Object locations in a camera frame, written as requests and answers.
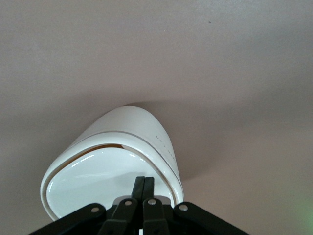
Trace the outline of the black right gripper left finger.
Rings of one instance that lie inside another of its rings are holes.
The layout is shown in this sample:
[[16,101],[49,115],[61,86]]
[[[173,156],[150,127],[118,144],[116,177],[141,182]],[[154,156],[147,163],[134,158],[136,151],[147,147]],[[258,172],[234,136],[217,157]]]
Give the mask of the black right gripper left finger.
[[58,219],[34,232],[33,235],[134,235],[138,229],[132,224],[141,198],[145,177],[136,177],[132,194],[120,199],[107,210],[92,203]]

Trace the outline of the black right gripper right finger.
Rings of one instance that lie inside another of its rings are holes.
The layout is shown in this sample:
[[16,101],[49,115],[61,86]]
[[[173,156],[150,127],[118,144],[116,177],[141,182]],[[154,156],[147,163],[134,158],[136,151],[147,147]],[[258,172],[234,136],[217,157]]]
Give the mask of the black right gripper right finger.
[[143,183],[143,233],[145,235],[246,235],[201,207],[182,202],[175,207],[164,204],[154,195],[154,178]]

